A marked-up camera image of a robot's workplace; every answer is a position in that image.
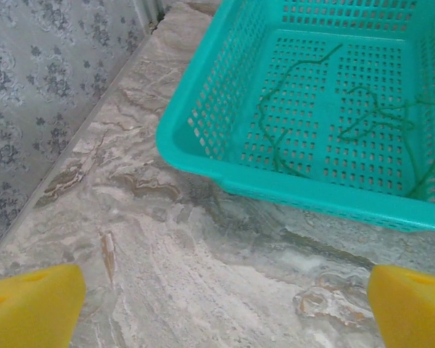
floral pattern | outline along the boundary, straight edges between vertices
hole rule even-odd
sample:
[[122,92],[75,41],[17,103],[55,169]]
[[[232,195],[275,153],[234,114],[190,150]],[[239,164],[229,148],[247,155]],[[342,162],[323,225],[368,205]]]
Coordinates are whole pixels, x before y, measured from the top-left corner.
[[0,236],[145,37],[136,1],[0,0]]
[[22,132],[0,112],[0,171],[25,169]]
[[0,236],[10,227],[28,200],[28,196],[10,183],[0,185]]

green yarn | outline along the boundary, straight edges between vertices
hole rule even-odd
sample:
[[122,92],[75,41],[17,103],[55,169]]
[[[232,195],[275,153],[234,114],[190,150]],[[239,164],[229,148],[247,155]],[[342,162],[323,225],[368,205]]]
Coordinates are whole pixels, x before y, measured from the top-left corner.
[[286,129],[281,136],[278,137],[278,139],[276,141],[274,141],[273,137],[269,134],[269,132],[266,131],[265,127],[264,127],[264,121],[266,118],[265,112],[264,112],[264,103],[270,101],[270,98],[278,93],[281,90],[281,87],[283,86],[283,84],[286,82],[286,79],[288,78],[288,76],[290,75],[290,73],[293,71],[293,69],[295,67],[297,67],[298,65],[302,65],[302,64],[316,64],[316,65],[321,65],[323,64],[325,61],[327,61],[332,54],[334,54],[335,52],[337,52],[341,47],[343,46],[343,44],[339,44],[337,47],[335,47],[334,49],[332,49],[324,58],[319,59],[319,60],[299,60],[298,62],[292,64],[288,70],[285,72],[285,74],[283,74],[281,80],[279,81],[279,83],[277,84],[277,86],[270,91],[269,93],[267,93],[266,95],[264,95],[261,100],[260,103],[257,105],[258,110],[260,111],[260,120],[258,121],[258,125],[260,127],[260,130],[263,132],[264,136],[266,137],[266,139],[270,142],[271,146],[273,147],[273,151],[274,151],[274,158],[273,158],[273,163],[274,163],[274,168],[276,171],[279,171],[279,165],[282,165],[282,167],[284,167],[285,169],[287,169],[287,171],[289,171],[292,175],[295,176],[299,176],[302,178],[308,178],[305,174],[300,173],[299,171],[291,168],[287,162],[284,159],[281,159],[281,154],[280,154],[280,149],[279,146],[283,140],[283,138],[285,138],[285,136],[287,135],[287,133],[289,132],[288,129]]
[[[340,48],[343,46],[343,44],[339,44],[334,49],[332,49],[327,55],[324,56],[324,58],[319,60],[299,60],[298,62],[295,62],[293,65],[291,65],[288,70],[282,75],[281,80],[277,84],[277,86],[269,91],[266,95],[264,95],[260,102],[257,105],[257,108],[260,113],[260,118],[258,121],[258,126],[260,130],[263,132],[264,137],[270,142],[270,145],[273,148],[273,165],[275,168],[275,171],[279,171],[282,168],[285,168],[287,172],[289,172],[292,175],[299,176],[301,178],[309,178],[303,173],[300,173],[299,171],[291,168],[289,164],[286,162],[286,160],[281,158],[281,149],[280,145],[285,138],[285,136],[288,134],[289,129],[286,129],[277,139],[275,139],[274,136],[270,135],[269,132],[266,130],[264,126],[264,122],[266,119],[265,114],[265,103],[269,102],[272,96],[277,94],[284,83],[286,82],[288,76],[291,74],[293,69],[299,65],[303,64],[314,64],[314,65],[321,65],[327,60],[331,58],[333,54],[335,54]],[[351,94],[357,90],[364,90],[366,91],[373,99],[373,108],[366,112],[364,115],[359,117],[352,125],[350,125],[348,128],[344,129],[339,135],[339,139],[342,141],[358,141],[364,137],[366,137],[368,134],[372,133],[375,128],[377,127],[389,127],[391,129],[395,129],[401,132],[402,134],[402,141],[405,145],[405,149],[407,152],[407,155],[409,157],[412,169],[413,169],[413,177],[414,177],[414,186],[410,190],[408,194],[406,194],[406,197],[410,198],[416,198],[418,196],[419,190],[421,187],[426,183],[426,181],[431,177],[432,173],[435,171],[435,160],[432,162],[430,167],[427,169],[427,171],[420,176],[419,169],[418,169],[418,161],[415,157],[414,152],[412,151],[410,142],[409,142],[409,136],[408,133],[411,131],[414,131],[416,129],[416,124],[409,120],[409,114],[410,114],[410,108],[417,107],[419,105],[426,105],[426,106],[435,106],[435,101],[432,100],[425,100],[422,96],[417,96],[415,98],[415,101],[409,102],[408,100],[405,101],[404,104],[401,105],[380,105],[378,102],[378,95],[374,93],[370,88],[366,86],[357,86],[348,91],[348,94]],[[401,115],[393,114],[392,112],[398,112],[401,113]],[[349,136],[347,135],[349,132],[353,131],[357,126],[359,126],[362,122],[366,121],[370,116],[378,116],[381,118],[381,120],[371,120],[368,123],[370,125],[362,132],[355,136]]]

